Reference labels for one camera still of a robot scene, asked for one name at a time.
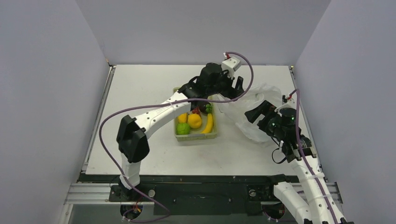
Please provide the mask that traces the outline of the white plastic bag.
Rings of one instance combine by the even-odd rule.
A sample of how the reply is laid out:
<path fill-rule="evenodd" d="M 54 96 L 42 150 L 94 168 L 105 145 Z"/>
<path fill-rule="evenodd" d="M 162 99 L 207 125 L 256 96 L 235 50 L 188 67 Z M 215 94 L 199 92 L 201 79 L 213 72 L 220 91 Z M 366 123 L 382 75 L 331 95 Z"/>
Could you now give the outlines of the white plastic bag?
<path fill-rule="evenodd" d="M 248 92 L 237 101 L 217 103 L 217 107 L 247 138 L 257 143 L 264 143 L 269 141 L 270 137 L 259 130 L 257 122 L 250 123 L 244 113 L 255 109 L 265 100 L 279 106 L 282 104 L 281 98 L 281 90 L 278 87 L 262 83 L 252 85 Z"/>

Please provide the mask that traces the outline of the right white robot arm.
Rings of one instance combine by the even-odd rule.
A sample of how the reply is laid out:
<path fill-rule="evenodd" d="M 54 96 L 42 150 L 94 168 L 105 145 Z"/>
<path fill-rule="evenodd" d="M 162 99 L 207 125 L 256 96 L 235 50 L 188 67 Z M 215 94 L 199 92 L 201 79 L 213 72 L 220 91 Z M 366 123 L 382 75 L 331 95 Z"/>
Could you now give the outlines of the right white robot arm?
<path fill-rule="evenodd" d="M 293 189 L 284 175 L 273 176 L 273 181 L 263 187 L 264 195 L 279 199 L 299 224 L 347 224 L 328 189 L 315 147 L 301 134 L 298 109 L 299 105 L 292 99 L 280 107 L 265 100 L 245 112 L 250 123 L 257 122 L 259 130 L 279 142 L 279 149 L 295 172 L 305 197 Z"/>

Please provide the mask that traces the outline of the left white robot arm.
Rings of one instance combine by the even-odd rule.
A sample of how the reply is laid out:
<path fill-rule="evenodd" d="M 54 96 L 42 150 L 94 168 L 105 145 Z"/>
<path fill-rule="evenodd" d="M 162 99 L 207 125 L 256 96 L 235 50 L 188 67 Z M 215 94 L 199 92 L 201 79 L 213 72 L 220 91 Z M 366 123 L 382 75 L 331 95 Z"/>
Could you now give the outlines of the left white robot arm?
<path fill-rule="evenodd" d="M 123 174 L 119 185 L 124 198 L 133 201 L 139 196 L 141 161 L 149 153 L 148 139 L 153 133 L 179 115 L 195 109 L 209 96 L 220 94 L 229 99 L 240 96 L 244 92 L 243 79 L 234 78 L 240 66 L 236 59 L 227 59 L 221 64 L 208 63 L 199 76 L 182 85 L 162 107 L 121 119 L 116 141 L 122 155 Z"/>

